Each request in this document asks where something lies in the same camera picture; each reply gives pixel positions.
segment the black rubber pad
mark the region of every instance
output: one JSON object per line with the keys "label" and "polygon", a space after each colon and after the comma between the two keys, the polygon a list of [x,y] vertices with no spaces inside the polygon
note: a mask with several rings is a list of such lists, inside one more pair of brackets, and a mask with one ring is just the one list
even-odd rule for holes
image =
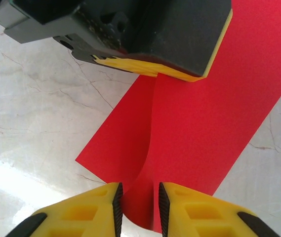
{"label": "black rubber pad", "polygon": [[30,237],[46,217],[46,213],[38,213],[34,216],[30,216],[8,233],[6,237]]}
{"label": "black rubber pad", "polygon": [[122,225],[122,211],[120,207],[120,199],[122,197],[122,183],[117,187],[114,200],[113,200],[113,212],[114,212],[114,227],[115,227],[115,236],[120,237],[121,225]]}
{"label": "black rubber pad", "polygon": [[162,228],[162,236],[168,236],[169,227],[169,212],[170,212],[170,200],[168,194],[165,191],[163,183],[159,184],[159,212]]}
{"label": "black rubber pad", "polygon": [[249,226],[258,237],[280,237],[259,217],[246,212],[238,212],[238,216]]}

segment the yellow foam pad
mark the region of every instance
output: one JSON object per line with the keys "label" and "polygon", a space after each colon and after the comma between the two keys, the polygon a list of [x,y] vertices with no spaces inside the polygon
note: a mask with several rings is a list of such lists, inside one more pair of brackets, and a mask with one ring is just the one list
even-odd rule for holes
{"label": "yellow foam pad", "polygon": [[171,76],[174,78],[178,78],[181,80],[189,81],[189,82],[198,81],[200,79],[207,77],[209,70],[211,68],[211,65],[213,64],[213,61],[214,61],[217,51],[219,49],[219,46],[220,46],[220,44],[224,38],[224,35],[226,33],[226,30],[229,26],[232,16],[233,16],[233,11],[231,10],[228,15],[228,18],[226,20],[226,23],[223,27],[223,30],[218,38],[218,41],[214,48],[212,56],[208,62],[207,68],[202,77],[194,77],[194,76],[188,75],[186,73],[180,72],[176,69],[165,66],[163,64],[145,62],[145,61],[129,59],[129,58],[115,57],[115,58],[100,59],[94,55],[93,56],[95,58],[94,61],[97,62],[98,64],[101,64],[104,66],[122,69],[125,71],[129,71],[132,73],[137,73],[137,74],[141,74],[141,75],[145,75],[145,76],[157,77],[158,73],[161,73],[161,74],[165,74],[165,75],[168,75],[168,76]]}

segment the marble floor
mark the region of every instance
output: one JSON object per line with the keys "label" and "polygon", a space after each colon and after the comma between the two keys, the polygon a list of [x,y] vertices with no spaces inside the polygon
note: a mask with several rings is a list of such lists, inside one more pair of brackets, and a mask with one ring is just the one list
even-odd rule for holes
{"label": "marble floor", "polygon": [[[19,44],[2,32],[0,237],[35,210],[103,184],[75,158],[137,78],[77,61],[53,39]],[[281,235],[281,99],[215,196]],[[124,219],[122,237],[144,236],[160,235]]]}

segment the red paper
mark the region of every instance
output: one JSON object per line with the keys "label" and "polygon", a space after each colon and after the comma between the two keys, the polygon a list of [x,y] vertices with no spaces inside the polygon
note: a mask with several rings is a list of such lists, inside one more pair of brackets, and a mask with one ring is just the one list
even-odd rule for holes
{"label": "red paper", "polygon": [[281,96],[281,0],[233,10],[208,78],[140,76],[77,158],[123,182],[123,211],[144,228],[161,231],[159,182],[212,195]]}

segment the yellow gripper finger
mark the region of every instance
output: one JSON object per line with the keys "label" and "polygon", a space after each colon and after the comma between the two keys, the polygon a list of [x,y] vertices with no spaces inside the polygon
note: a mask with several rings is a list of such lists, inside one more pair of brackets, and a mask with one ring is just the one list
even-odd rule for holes
{"label": "yellow gripper finger", "polygon": [[160,183],[163,237],[279,237],[251,211],[192,189]]}
{"label": "yellow gripper finger", "polygon": [[38,210],[6,237],[119,237],[122,183],[109,183]]}

